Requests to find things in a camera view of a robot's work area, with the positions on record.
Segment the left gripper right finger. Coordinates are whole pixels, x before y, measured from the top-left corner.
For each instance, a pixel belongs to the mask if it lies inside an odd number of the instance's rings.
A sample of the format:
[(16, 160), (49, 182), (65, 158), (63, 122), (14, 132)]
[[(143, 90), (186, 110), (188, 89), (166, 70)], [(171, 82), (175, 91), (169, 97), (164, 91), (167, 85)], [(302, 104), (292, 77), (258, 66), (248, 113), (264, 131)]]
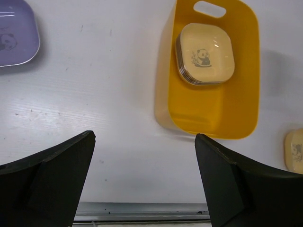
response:
[(196, 135), (195, 150), (212, 226), (302, 226), (301, 174), (257, 162), (204, 134)]

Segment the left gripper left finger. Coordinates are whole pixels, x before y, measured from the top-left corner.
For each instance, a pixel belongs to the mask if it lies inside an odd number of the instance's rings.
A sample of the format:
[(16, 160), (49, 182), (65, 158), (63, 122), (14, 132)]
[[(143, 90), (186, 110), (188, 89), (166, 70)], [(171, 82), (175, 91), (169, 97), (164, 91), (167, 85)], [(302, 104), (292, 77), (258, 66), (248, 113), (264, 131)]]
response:
[(85, 131), (54, 147), (0, 166), (2, 227), (70, 227), (95, 147)]

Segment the purple plate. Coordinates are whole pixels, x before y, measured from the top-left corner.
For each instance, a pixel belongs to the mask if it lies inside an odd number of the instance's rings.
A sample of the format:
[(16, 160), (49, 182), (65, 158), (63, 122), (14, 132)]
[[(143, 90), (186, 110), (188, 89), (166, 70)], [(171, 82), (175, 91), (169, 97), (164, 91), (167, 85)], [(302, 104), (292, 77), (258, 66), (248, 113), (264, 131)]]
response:
[(22, 65), (40, 49), (34, 11), (24, 0), (0, 2), (0, 66)]

